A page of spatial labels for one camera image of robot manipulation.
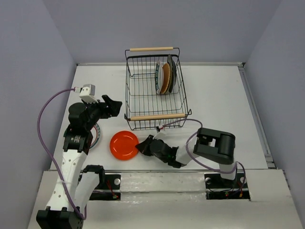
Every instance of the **black wire basket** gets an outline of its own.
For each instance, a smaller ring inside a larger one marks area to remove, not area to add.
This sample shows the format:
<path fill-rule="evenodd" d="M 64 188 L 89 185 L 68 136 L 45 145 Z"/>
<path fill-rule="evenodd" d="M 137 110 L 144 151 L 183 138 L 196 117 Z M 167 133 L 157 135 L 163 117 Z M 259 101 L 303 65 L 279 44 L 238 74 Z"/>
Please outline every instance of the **black wire basket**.
<path fill-rule="evenodd" d="M 156 54 L 127 56 L 129 52 L 147 51 L 153 51 Z M 171 52 L 158 54 L 158 51 Z M 156 63 L 158 60 L 161 64 L 167 63 L 169 54 L 176 65 L 177 81 L 171 93 L 157 94 Z M 125 119 L 131 130 L 155 129 L 160 125 L 167 125 L 168 128 L 182 127 L 188 115 L 192 114 L 187 104 L 179 55 L 180 49 L 173 47 L 135 48 L 125 51 Z"/>

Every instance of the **wire dish rack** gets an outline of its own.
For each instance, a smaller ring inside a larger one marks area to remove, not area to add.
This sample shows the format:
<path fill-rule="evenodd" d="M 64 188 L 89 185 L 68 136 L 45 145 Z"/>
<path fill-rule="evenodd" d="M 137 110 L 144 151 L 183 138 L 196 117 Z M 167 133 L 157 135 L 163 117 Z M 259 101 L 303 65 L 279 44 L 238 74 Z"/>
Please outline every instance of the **wire dish rack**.
<path fill-rule="evenodd" d="M 127 56 L 130 52 L 171 51 L 178 54 L 151 54 Z M 176 65 L 177 81 L 171 93 L 157 94 L 155 67 L 158 60 L 163 65 L 171 54 Z M 131 130 L 155 129 L 160 125 L 169 128 L 182 127 L 188 108 L 182 71 L 180 49 L 173 47 L 134 48 L 125 51 L 126 56 L 126 113 L 125 119 Z"/>

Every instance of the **white table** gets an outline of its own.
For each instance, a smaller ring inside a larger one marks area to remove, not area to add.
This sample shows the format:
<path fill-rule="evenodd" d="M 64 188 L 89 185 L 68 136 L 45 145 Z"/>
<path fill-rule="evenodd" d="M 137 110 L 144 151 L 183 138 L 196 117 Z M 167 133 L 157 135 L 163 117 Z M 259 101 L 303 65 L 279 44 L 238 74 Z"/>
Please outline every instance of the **white table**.
<path fill-rule="evenodd" d="M 122 173 L 121 201 L 89 201 L 83 229 L 302 229 L 281 170 L 247 170 L 251 201 L 206 200 L 201 177 Z M 45 209 L 56 179 L 56 171 L 44 172 L 28 229 L 40 229 L 36 214 Z"/>
<path fill-rule="evenodd" d="M 253 116 L 244 90 L 237 66 L 194 66 L 182 65 L 189 108 L 195 118 L 203 122 L 204 127 L 233 133 L 236 136 L 235 159 L 243 163 L 247 169 L 266 169 L 264 152 L 254 124 Z M 78 66 L 73 80 L 73 87 L 84 84 L 96 86 L 95 97 L 107 94 L 111 99 L 122 101 L 123 106 L 118 117 L 100 120 L 102 137 L 97 146 L 89 152 L 83 165 L 103 165 L 106 170 L 116 171 L 161 171 L 177 170 L 155 157 L 138 154 L 129 161 L 119 161 L 112 156 L 109 142 L 112 136 L 121 130 L 130 130 L 124 119 L 125 112 L 125 74 L 126 65 L 111 66 Z M 70 93 L 61 125 L 54 156 L 61 162 L 63 133 L 67 128 L 68 108 L 73 103 L 80 102 L 76 93 Z M 170 146 L 182 146 L 199 125 L 186 122 L 184 127 L 169 129 L 166 143 Z M 143 141 L 154 130 L 133 131 Z M 199 159 L 208 166 L 218 168 L 218 165 L 204 158 Z M 190 162 L 181 170 L 203 169 L 195 162 Z"/>

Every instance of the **gray wall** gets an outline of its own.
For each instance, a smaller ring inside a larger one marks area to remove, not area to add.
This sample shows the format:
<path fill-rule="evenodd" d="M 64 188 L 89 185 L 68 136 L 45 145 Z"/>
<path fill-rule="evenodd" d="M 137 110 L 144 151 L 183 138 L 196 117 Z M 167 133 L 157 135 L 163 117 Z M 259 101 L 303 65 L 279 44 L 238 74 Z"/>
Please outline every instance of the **gray wall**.
<path fill-rule="evenodd" d="M 305 225 L 305 1 L 283 0 L 246 64 L 271 153 Z"/>
<path fill-rule="evenodd" d="M 0 227 L 25 229 L 50 164 L 37 137 L 37 116 L 53 94 L 71 87 L 75 64 L 41 0 L 2 0 L 0 31 Z M 42 119 L 52 150 L 67 96 Z"/>
<path fill-rule="evenodd" d="M 184 62 L 245 62 L 280 0 L 44 0 L 76 62 L 178 46 Z"/>

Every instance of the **rack handle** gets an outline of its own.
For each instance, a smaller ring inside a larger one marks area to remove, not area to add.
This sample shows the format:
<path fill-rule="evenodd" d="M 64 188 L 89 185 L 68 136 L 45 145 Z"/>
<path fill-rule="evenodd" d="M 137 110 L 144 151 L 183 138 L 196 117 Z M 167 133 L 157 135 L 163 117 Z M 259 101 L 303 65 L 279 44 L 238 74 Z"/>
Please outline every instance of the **rack handle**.
<path fill-rule="evenodd" d="M 156 119 L 169 119 L 169 118 L 185 118 L 185 113 L 134 116 L 130 118 L 130 121 L 156 120 Z"/>
<path fill-rule="evenodd" d="M 173 50 L 173 47 L 154 47 L 154 48 L 131 48 L 131 52 L 144 52 L 144 51 L 165 51 Z"/>

